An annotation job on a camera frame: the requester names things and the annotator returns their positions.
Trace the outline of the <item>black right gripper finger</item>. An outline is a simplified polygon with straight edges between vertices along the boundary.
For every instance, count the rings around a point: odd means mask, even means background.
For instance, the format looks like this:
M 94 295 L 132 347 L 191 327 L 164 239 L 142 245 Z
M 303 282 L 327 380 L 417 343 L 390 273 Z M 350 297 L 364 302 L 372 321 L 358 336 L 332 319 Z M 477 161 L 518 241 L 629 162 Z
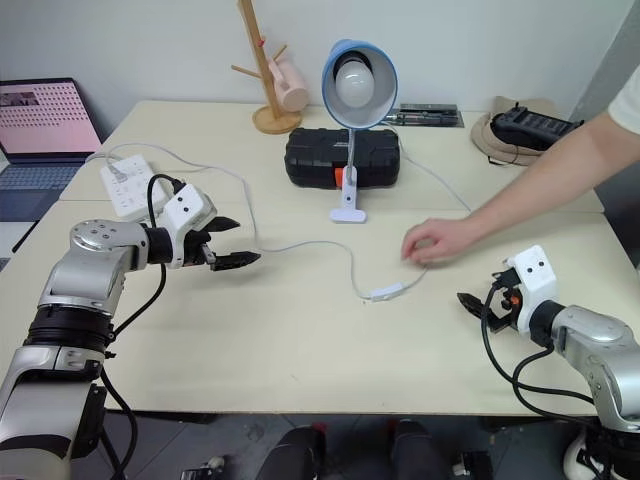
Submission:
M 482 319 L 485 311 L 484 302 L 470 293 L 459 292 L 456 294 L 462 307 L 471 315 Z

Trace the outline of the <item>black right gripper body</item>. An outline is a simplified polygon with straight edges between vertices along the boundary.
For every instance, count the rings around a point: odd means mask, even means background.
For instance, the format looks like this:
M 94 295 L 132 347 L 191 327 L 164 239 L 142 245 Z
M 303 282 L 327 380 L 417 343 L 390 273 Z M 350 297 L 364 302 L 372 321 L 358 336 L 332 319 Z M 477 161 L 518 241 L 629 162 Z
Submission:
M 498 333 L 507 327 L 516 329 L 523 306 L 523 296 L 519 288 L 520 277 L 514 268 L 508 268 L 502 272 L 495 272 L 493 278 L 494 281 L 483 305 L 487 326 L 492 333 Z M 500 300 L 500 306 L 504 311 L 502 316 L 491 309 L 497 293 L 502 295 Z

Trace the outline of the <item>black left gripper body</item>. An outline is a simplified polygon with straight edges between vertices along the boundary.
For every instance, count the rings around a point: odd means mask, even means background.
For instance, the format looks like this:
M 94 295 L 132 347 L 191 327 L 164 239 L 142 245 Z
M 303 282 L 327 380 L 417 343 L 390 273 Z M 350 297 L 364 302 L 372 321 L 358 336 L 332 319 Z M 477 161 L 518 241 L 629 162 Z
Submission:
M 184 266 L 208 265 L 213 267 L 216 257 L 209 248 L 211 235 L 207 231 L 190 230 L 184 239 Z

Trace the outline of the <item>person's bare hand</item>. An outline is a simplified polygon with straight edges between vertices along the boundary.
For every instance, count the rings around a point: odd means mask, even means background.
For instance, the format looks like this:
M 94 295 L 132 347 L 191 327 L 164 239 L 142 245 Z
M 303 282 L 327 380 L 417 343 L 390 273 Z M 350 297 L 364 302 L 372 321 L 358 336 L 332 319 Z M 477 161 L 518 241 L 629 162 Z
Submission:
M 431 218 L 410 228 L 403 239 L 401 258 L 426 265 L 456 256 L 480 238 L 480 231 L 468 219 Z

